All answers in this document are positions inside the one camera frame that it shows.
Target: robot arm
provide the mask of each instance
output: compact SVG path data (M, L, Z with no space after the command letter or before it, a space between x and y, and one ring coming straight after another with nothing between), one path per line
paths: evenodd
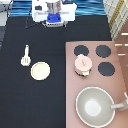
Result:
M61 0L32 0L32 18L35 22L46 21L47 27L58 27L75 20L75 3Z

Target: small plate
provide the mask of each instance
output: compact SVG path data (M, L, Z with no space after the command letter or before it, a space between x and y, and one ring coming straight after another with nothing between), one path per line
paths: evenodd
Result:
M31 76L35 80L44 80L50 74L50 67L45 62L35 63L31 68Z

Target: pink stovetop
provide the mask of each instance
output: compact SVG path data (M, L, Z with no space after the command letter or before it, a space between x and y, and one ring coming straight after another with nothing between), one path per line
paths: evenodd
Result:
M91 72L86 77L79 76L74 71L76 59L74 48L78 45L85 45L89 49L88 57L93 63ZM111 48L111 55L106 58L97 56L95 50L98 45L107 45ZM99 73L98 65L103 61L111 62L114 65L114 75L107 77ZM79 119L75 110L75 100L78 93L88 86L97 86L106 90L115 103L125 99L126 87L114 42L80 41L66 43L66 128L90 128ZM128 110L123 112L116 110L113 121L105 128L128 128Z

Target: bowl rim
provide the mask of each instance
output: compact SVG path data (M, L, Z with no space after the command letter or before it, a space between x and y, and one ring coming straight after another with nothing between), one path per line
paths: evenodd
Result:
M37 62L37 63L35 63L35 64L31 67L31 76L32 76L35 80L45 80L48 76L45 77L45 78L39 79L39 78L35 77L34 74L33 74L33 69L34 69L34 67L37 66L38 64L46 64L46 65L49 67L49 74L48 74L48 76L50 75L50 66L48 65L48 63L46 63L46 62Z
M106 124L99 125L99 126L89 124L87 121L85 121L85 120L81 117L81 115L80 115L80 113L79 113L79 111L78 111L78 107L77 107L78 99L79 99L80 95L81 95L84 91L89 90L89 89L98 89L98 90L103 91L104 93L106 93L106 94L108 95L108 97L109 97L110 100L112 101L112 104L114 104L113 98L112 98L112 97L110 96L110 94L109 94L107 91L105 91L104 89L102 89L102 88L100 88L100 87L94 87L94 86L92 86L92 87L86 87L86 88L84 88L82 91L80 91L80 93L77 95L77 98L76 98L76 112L77 112L77 115L78 115L79 118L80 118L85 124L87 124L88 126L95 127L95 128L96 128L96 127L99 127L99 128L105 127L105 126L109 125L109 124L112 122L112 120L114 119L114 117L115 117L115 109L113 109L113 114L112 114L111 119L110 119Z

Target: stove burner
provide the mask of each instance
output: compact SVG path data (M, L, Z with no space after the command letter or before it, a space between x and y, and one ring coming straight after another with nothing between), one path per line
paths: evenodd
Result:
M98 66L100 74L103 76L112 76L115 72L114 66L109 62L102 62Z
M87 48L86 46L84 46L84 45L78 45L78 46L76 46L75 49L74 49L74 54L75 54L76 56L78 56L78 55L80 55L80 54L83 54L84 56L87 56L88 53L89 53L89 50L88 50L88 48Z
M96 48L96 54L102 58L106 58L111 54L111 49L106 45L99 45Z

